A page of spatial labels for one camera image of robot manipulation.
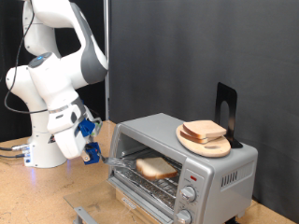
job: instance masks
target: toast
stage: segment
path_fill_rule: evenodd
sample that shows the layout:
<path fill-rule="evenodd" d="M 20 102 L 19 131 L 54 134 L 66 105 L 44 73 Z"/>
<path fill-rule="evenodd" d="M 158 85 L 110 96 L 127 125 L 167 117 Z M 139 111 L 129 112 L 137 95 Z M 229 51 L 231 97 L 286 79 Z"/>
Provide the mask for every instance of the toast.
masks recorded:
<path fill-rule="evenodd" d="M 136 168 L 148 180 L 171 178 L 178 173 L 161 157 L 137 159 Z"/>
<path fill-rule="evenodd" d="M 226 134 L 226 130 L 212 120 L 185 122 L 183 129 L 189 135 L 199 139 L 220 137 Z"/>
<path fill-rule="evenodd" d="M 210 142 L 210 141 L 213 141 L 213 140 L 219 138 L 219 137 L 209 137 L 209 138 L 203 138 L 203 139 L 200 139 L 200 138 L 193 137 L 193 136 L 189 135 L 188 133 L 186 133 L 186 132 L 184 131 L 182 125 L 180 125 L 180 126 L 178 127 L 178 129 L 179 129 L 179 134 L 180 134 L 180 136 L 182 136 L 183 138 L 186 138 L 186 139 L 188 139 L 188 140 L 190 140 L 190 141 L 193 141 L 194 143 L 205 144 L 205 143 L 208 143 L 208 142 Z"/>

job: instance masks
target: wooden table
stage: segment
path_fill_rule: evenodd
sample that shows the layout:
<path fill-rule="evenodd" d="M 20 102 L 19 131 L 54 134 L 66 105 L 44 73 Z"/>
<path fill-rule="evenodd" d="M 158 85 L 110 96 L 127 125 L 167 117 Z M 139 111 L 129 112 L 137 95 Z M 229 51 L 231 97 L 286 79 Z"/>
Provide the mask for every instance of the wooden table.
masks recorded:
<path fill-rule="evenodd" d="M 104 156 L 108 156 L 114 127 L 113 122 L 104 121 L 96 137 Z M 8 141 L 1 143 L 0 147 L 24 144 L 26 140 Z M 15 152 L 0 153 L 12 155 Z M 22 159 L 0 158 L 0 224 L 71 224 L 76 213 L 64 200 L 64 196 L 105 181 L 107 174 L 107 165 L 102 162 L 84 165 L 82 158 L 50 169 L 25 167 Z M 246 214 L 237 220 L 242 224 L 294 224 L 254 201 Z M 138 220 L 121 224 L 127 223 L 141 224 Z"/>

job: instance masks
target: cable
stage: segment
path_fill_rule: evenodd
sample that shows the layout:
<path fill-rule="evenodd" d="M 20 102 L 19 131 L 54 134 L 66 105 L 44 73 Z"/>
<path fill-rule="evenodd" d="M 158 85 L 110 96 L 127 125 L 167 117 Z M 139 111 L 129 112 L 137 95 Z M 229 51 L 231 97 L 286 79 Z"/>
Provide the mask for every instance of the cable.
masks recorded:
<path fill-rule="evenodd" d="M 90 111 L 92 111 L 96 116 L 100 117 L 99 113 L 89 108 Z"/>
<path fill-rule="evenodd" d="M 15 156 L 12 156 L 12 157 L 0 155 L 0 157 L 3 157 L 3 158 L 23 158 L 23 157 L 25 157 L 25 154 L 19 154 L 19 155 L 15 155 Z"/>
<path fill-rule="evenodd" d="M 25 37 L 26 37 L 26 35 L 27 35 L 27 33 L 28 33 L 28 31 L 29 31 L 29 29 L 30 29 L 30 27 L 31 27 L 31 25 L 32 25 L 32 23 L 33 23 L 33 21 L 34 21 L 34 18 L 35 18 L 34 5 L 32 4 L 32 0 L 30 0 L 30 3 L 31 3 L 32 13 L 33 13 L 33 14 L 32 14 L 32 19 L 31 19 L 31 21 L 30 21 L 30 23 L 29 23 L 29 26 L 28 26 L 28 28 L 27 28 L 25 34 L 23 35 L 23 37 L 22 37 L 22 39 L 21 39 L 21 43 L 20 43 L 20 46 L 19 46 L 19 49 L 18 49 L 18 54 L 17 54 L 17 59 L 16 59 L 15 76 L 14 76 L 14 78 L 13 78 L 13 82 L 12 82 L 11 87 L 8 89 L 7 96 L 6 96 L 5 100 L 4 100 L 4 105 L 5 105 L 5 107 L 6 107 L 8 110 L 13 111 L 13 112 L 16 112 L 16 113 L 20 113 L 20 114 L 36 114 L 36 113 L 41 113 L 41 112 L 45 112 L 45 111 L 47 111 L 47 109 L 45 109 L 45 110 L 38 110 L 38 111 L 32 111 L 32 112 L 28 112 L 28 111 L 20 111 L 20 110 L 16 110 L 16 109 L 10 108 L 10 107 L 7 105 L 7 98 L 8 98 L 8 96 L 11 94 L 11 90 L 12 90 L 13 86 L 15 85 L 15 81 L 16 81 L 16 77 L 17 77 L 17 69 L 18 69 L 18 64 L 19 64 L 19 57 L 20 57 L 20 52 L 21 52 L 21 46 L 22 46 L 22 43 L 24 42 L 24 39 L 25 39 Z"/>
<path fill-rule="evenodd" d="M 0 147 L 0 150 L 2 151 L 12 151 L 10 147 Z"/>

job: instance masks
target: metal bracket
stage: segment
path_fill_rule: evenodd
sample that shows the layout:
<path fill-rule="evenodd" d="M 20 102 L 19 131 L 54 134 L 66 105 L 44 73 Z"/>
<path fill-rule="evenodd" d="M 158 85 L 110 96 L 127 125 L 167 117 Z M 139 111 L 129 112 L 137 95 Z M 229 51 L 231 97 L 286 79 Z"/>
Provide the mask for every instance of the metal bracket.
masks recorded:
<path fill-rule="evenodd" d="M 242 144 L 234 138 L 235 130 L 235 111 L 236 111 L 236 91 L 222 83 L 218 83 L 217 99 L 215 108 L 215 122 L 221 123 L 221 104 L 223 101 L 229 106 L 228 129 L 225 137 L 230 142 L 232 148 L 242 148 Z"/>
<path fill-rule="evenodd" d="M 73 221 L 74 224 L 83 224 L 82 221 L 86 222 L 87 224 L 98 224 L 83 207 L 76 207 L 74 210 L 77 213 L 77 218 Z"/>
<path fill-rule="evenodd" d="M 90 155 L 86 152 L 85 148 L 82 150 L 81 158 L 84 161 L 89 161 L 91 159 Z"/>

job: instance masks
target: toaster oven door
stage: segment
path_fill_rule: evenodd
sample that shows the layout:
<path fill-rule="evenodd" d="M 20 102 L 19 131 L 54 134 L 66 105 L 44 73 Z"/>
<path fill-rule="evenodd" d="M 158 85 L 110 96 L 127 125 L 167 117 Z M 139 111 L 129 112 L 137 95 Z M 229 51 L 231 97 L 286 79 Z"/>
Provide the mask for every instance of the toaster oven door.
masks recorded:
<path fill-rule="evenodd" d="M 142 203 L 142 206 L 147 204 L 146 207 L 148 207 L 150 205 L 149 213 L 152 213 L 153 210 L 157 210 L 159 211 L 159 216 L 162 213 L 173 219 L 182 165 L 150 147 L 143 148 L 142 150 L 138 150 L 137 152 L 122 158 L 125 160 L 136 160 L 139 158 L 154 157 L 164 158 L 178 171 L 177 176 L 149 181 L 137 170 L 120 167 L 113 168 L 112 176 L 114 177 L 114 181 L 118 181 L 118 183 L 122 183 L 126 188 L 128 188 L 130 194 L 134 193 L 135 200 Z"/>
<path fill-rule="evenodd" d="M 78 217 L 74 223 L 96 224 L 156 224 L 172 223 L 172 220 L 159 211 L 153 210 L 154 216 L 143 208 L 150 206 L 137 204 L 130 197 L 130 190 L 115 177 L 101 182 L 91 188 L 64 196 L 74 208 Z"/>

